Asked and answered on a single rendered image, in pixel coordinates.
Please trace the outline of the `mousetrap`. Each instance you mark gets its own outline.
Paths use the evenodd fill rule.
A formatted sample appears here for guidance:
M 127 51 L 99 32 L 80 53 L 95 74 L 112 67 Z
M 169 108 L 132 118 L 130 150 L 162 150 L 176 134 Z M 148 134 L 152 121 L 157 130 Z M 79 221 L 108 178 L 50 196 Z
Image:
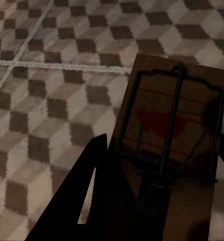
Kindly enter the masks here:
M 208 241 L 224 70 L 137 53 L 107 152 L 105 241 Z

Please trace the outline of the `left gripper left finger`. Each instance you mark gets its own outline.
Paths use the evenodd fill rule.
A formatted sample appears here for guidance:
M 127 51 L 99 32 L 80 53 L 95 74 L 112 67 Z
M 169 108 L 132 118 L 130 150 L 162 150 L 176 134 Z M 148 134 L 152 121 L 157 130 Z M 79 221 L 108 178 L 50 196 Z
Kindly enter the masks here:
M 25 241 L 105 241 L 107 134 L 91 139 Z M 91 208 L 77 224 L 94 168 Z

